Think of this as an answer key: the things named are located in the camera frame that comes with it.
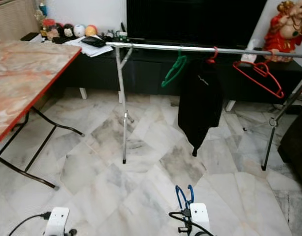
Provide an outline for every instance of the red figurine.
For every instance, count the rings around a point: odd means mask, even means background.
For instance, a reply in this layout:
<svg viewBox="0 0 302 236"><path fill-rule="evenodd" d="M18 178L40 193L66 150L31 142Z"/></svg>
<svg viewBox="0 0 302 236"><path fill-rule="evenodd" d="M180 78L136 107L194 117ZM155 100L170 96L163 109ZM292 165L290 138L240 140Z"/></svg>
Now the red figurine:
<svg viewBox="0 0 302 236"><path fill-rule="evenodd" d="M302 43L302 0L297 3L283 1L277 7L279 14L272 18L271 27L265 36L263 50L294 53L296 45ZM289 62L292 58L265 56L272 61Z"/></svg>

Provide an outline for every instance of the clothes rack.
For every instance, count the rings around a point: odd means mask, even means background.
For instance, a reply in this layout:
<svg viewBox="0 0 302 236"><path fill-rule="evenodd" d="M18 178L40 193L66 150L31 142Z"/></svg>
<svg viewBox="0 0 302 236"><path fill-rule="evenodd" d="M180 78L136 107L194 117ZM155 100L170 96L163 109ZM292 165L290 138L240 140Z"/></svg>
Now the clothes rack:
<svg viewBox="0 0 302 236"><path fill-rule="evenodd" d="M168 51L183 51L183 52L207 52L207 53L223 53L223 54L254 54L254 55L262 55L262 56L271 56L272 53L269 51L256 51L256 50L241 50L241 49L225 49L225 48L203 48L203 47L184 47L184 46L169 46L169 45L153 45L153 44L137 44L137 43L122 43L122 42L107 42L107 46L114 47L116 50L116 63L117 63L117 71L118 71L118 79L120 86L120 97L122 100L122 107L124 113L124 130L123 130L123 160L122 163L126 164L126 150L127 150L127 120L130 122L134 122L134 120L130 117L129 112L126 108L126 97L125 97L125 89L123 84L122 77L122 68L128 61L133 48L135 49L153 49L153 50L168 50ZM121 61L120 58L120 48L130 48L124 59ZM294 54L294 53L274 53L275 56L281 57L292 57L292 58L302 58L302 54ZM264 160L264 164L262 165L262 170L266 170L272 140L274 137L275 129L278 126L279 119L283 116L286 109L291 106L294 101L298 98L298 96L302 92L302 85L297 89L296 93L291 96L291 98L287 101L284 108L277 114L275 118L272 118L269 122L269 125L272 127L270 139L267 145L266 156Z"/></svg>

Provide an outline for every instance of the black metal frame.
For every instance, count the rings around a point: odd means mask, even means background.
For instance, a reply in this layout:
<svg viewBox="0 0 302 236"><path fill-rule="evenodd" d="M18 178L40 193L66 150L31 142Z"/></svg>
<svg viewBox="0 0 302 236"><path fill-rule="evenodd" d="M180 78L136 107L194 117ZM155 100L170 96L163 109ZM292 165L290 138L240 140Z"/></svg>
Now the black metal frame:
<svg viewBox="0 0 302 236"><path fill-rule="evenodd" d="M38 181L40 183L43 183L47 186L49 186L50 188L54 188L54 189L59 189L57 186L55 186L54 184L42 179L42 178L39 178L39 177L36 177L36 176L33 176L28 172L28 170L30 169L30 167L32 166L32 164L34 163L34 161L36 160L38 154L42 151L42 149L44 148L45 144L47 143L47 141L49 140L49 138L52 136L53 132L55 131L55 129L57 127L59 128L62 128L62 129L69 129L79 135L81 135L82 137L84 137L85 135L72 128L72 127L68 127L68 126L64 126L64 125L60 125L60 124L57 124L56 122L53 122L52 120L48 119L46 116L44 116L39 110L37 110L35 107L31 107L31 109L36 112L41 118L43 118L45 121L49 122L50 124L53 125L53 128L51 129L51 131L49 132L49 134L47 135L47 137L45 138L45 140L43 141L43 143L41 144L41 146L38 148L38 150L36 151L36 153L34 154L33 158L30 160L30 162L28 163L28 165L25 167L25 170L22 171L21 169L15 167L14 165L12 165L11 163L7 162L6 160L2 159L1 158L1 154L5 151L5 149L10 145L10 143L14 140L14 138L20 133L20 131L23 129L23 127L27 124L28 122L28 117L29 117L29 111L26 113L25 115L25 120L23 123L19 123L19 124L16 124L15 127L19 127L17 129L17 131L11 136L11 138L7 141L7 143L1 148L0 150L0 163L4 164L6 167L9 167L10 169L18 172L19 174L22 174L28 178L31 178L35 181Z"/></svg>

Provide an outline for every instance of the green hanger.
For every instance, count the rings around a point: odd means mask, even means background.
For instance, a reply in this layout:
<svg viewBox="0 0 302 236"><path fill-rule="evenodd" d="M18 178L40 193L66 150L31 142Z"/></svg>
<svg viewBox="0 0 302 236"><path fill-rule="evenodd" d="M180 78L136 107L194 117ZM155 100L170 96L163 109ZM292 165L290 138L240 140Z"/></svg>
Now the green hanger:
<svg viewBox="0 0 302 236"><path fill-rule="evenodd" d="M166 85L168 85L171 81L173 81L182 71L182 69L185 67L187 63L187 56L182 56L181 55L181 50L179 50L178 52L178 58L177 61L175 62L175 64L172 66L172 68L169 70L169 72L167 73L167 75L165 76L165 80L162 82L161 87L164 88L166 87ZM177 70L179 68L179 70L176 72L175 75L173 75L170 79L170 75L174 70Z"/></svg>

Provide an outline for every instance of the marble table top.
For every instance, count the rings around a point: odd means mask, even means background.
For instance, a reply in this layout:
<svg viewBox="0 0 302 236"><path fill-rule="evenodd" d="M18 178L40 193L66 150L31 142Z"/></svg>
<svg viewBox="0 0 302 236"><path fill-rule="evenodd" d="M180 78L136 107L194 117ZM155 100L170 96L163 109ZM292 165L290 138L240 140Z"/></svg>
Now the marble table top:
<svg viewBox="0 0 302 236"><path fill-rule="evenodd" d="M80 51L76 46L0 40L0 141Z"/></svg>

